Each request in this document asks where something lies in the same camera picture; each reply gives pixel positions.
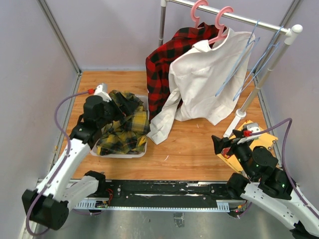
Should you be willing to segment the white shirt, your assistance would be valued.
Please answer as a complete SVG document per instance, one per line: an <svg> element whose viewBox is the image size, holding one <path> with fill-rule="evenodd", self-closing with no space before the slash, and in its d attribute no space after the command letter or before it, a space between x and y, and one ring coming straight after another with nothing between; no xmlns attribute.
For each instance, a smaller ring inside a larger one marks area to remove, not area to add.
<svg viewBox="0 0 319 239"><path fill-rule="evenodd" d="M233 112L238 101L233 101L233 97L244 82L251 54L220 95L216 97L215 94L242 53L251 32L229 28L226 34L224 40L213 46L209 46L208 40L195 43L170 64L170 95L160 113L151 120L148 134L155 144L168 138L174 120L205 118L217 125Z"/></svg>

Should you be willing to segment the blue wire hanger of grey shirt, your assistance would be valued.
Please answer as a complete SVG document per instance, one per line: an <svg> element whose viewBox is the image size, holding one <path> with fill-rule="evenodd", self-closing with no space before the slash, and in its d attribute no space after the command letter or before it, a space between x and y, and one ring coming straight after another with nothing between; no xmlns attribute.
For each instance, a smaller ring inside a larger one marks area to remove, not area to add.
<svg viewBox="0 0 319 239"><path fill-rule="evenodd" d="M263 55L259 58L259 60L256 62L248 76L245 77L244 82L242 83L241 87L237 90L236 94L233 97L233 101L239 98L241 93L248 87L248 84L250 84L261 72L261 70L266 66L266 64L270 61L274 53L277 51L277 49L280 46L279 43L275 43L275 37L279 36L280 30L282 30L284 26L280 26L279 30L275 33L274 37L270 41L267 49L263 53Z"/></svg>

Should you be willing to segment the blue wire hanger with plaid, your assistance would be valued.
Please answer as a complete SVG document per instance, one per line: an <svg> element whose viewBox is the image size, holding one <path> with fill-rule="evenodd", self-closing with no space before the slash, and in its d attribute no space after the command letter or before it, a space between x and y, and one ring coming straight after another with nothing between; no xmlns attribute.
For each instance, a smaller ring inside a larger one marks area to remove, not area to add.
<svg viewBox="0 0 319 239"><path fill-rule="evenodd" d="M258 23L260 22L260 20L257 20L250 37L247 40L247 43L242 51L242 53L240 54L240 56L238 57L238 59L236 60L235 64L233 65L232 69L230 70L230 73L228 74L226 80L223 82L223 84L221 85L221 87L217 90L215 96L217 97L218 95L220 95L220 93L222 92L222 90L225 88L225 86L227 85L227 83L231 80L231 78L234 76L234 74L238 71L239 67L243 64L243 61L246 60L246 58L248 57L248 55L251 54L252 50L254 49L254 44L255 42L258 44L260 38L258 37L257 39L254 38L253 40L251 40L251 38L254 36L254 31L257 28Z"/></svg>

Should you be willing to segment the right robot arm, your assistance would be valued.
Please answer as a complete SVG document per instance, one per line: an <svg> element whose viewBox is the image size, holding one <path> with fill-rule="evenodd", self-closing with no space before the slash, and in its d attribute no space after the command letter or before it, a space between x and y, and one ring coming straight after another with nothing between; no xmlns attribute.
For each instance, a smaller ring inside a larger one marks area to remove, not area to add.
<svg viewBox="0 0 319 239"><path fill-rule="evenodd" d="M226 183L226 194L239 197L260 207L286 226L296 239L317 239L319 220L310 204L301 200L297 186L289 180L287 172L277 167L278 160L264 146L250 148L261 134L257 126L233 131L235 137L212 136L215 154L228 148L244 174L233 173Z"/></svg>

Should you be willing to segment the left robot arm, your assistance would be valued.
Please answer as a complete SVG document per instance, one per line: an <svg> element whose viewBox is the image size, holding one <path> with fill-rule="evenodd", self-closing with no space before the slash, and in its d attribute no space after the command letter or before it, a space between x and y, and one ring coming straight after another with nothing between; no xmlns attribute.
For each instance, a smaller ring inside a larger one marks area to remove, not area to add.
<svg viewBox="0 0 319 239"><path fill-rule="evenodd" d="M48 175L34 190L25 190L22 202L29 222L58 230L66 222L69 212L84 198L93 194L103 196L107 191L105 175L89 171L76 184L67 187L75 170L102 135L103 128L123 117L123 112L107 93L89 96L77 125L67 135L67 146Z"/></svg>

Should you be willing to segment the red black plaid shirt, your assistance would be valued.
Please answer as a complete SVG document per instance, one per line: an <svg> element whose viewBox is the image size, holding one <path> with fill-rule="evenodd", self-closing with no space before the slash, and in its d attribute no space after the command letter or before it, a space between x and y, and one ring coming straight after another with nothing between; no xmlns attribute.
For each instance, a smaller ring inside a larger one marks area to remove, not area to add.
<svg viewBox="0 0 319 239"><path fill-rule="evenodd" d="M215 25L208 25L204 22L198 28L181 28L171 40L158 47L146 58L148 104L151 120L160 113L170 95L168 82L170 64L190 50L193 44L215 38L218 31Z"/></svg>

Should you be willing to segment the pink plastic hanger right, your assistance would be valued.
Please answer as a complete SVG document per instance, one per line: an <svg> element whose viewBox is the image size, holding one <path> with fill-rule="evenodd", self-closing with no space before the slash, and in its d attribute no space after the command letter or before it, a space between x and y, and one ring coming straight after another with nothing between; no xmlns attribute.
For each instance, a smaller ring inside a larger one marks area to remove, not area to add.
<svg viewBox="0 0 319 239"><path fill-rule="evenodd" d="M220 23L220 19L225 13L233 13L233 12L234 12L234 9L230 6L225 6L219 11L219 13L217 14L215 18L215 27L218 29L218 33L215 38L212 38L208 41L209 45L217 41L224 40L227 37L227 34L223 33L225 25Z"/></svg>

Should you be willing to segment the metal clothes rack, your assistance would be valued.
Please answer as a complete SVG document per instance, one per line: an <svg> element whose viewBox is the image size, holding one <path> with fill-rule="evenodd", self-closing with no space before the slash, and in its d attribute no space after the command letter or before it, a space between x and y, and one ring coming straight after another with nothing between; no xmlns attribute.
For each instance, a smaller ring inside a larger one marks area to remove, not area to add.
<svg viewBox="0 0 319 239"><path fill-rule="evenodd" d="M173 3L179 4L179 5L184 5L187 7L193 7L194 5L196 5L194 2L191 2L188 0L161 0L160 1L161 13L160 13L160 27L159 27L159 34L160 34L159 35L159 46L161 46L163 44L165 12L166 12L166 7L167 7L168 2L173 2ZM301 0L292 1L288 11L286 12L286 14L284 16L284 19L283 19L281 25L276 26L276 25L273 25L270 23L265 23L265 22L260 21L258 23L257 27L276 33L279 30L280 26L282 26L282 25L284 26L285 23L288 23L290 18L293 16L295 11L297 10L297 7L299 7L299 5L301 3L302 3ZM208 12L208 13L214 14L214 15L217 15L220 11L219 9L209 7L206 5L198 5L198 6L196 5L196 7L201 11ZM249 24L252 26L255 26L255 24L257 22L257 20L255 20L255 19L239 16L239 15L236 15L234 13L225 13L224 17L231 19L231 20L239 21L239 22L242 22L245 24ZM230 136L232 134L232 130L237 126L237 124L240 122L240 120L242 120L246 116L246 110L251 105L253 99L257 95L259 95L259 91L260 91L261 87L264 85L264 83L268 79L269 75L272 73L272 71L274 70L277 63L280 61L280 59L282 58L282 56L284 55L284 53L286 52L288 47L292 45L292 43L295 41L295 39L298 37L298 35L302 32L302 30L303 30L303 27L300 24L295 24L291 28L283 28L282 30L280 30L279 34L281 34L282 36L285 36L283 47L280 49L278 55L274 59L271 66L267 67L266 73L263 75L263 77L260 80L257 80L257 83L255 83L254 90L250 93L250 95L248 96L248 98L246 99L246 101L244 102L242 107L235 112L235 117L234 117L233 121L231 122L231 124L229 125L229 127L227 128L227 130L225 131L225 133L223 135L224 137ZM275 43L278 43L278 40L279 40L279 36L275 37Z"/></svg>

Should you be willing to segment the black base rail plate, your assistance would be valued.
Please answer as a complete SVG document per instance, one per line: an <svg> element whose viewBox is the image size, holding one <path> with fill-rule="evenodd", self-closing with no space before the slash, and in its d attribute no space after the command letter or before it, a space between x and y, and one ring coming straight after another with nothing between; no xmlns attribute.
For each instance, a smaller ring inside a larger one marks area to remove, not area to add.
<svg viewBox="0 0 319 239"><path fill-rule="evenodd" d="M95 210L229 211L244 208L246 202L230 196L225 182L108 180L105 192L89 195L81 205Z"/></svg>

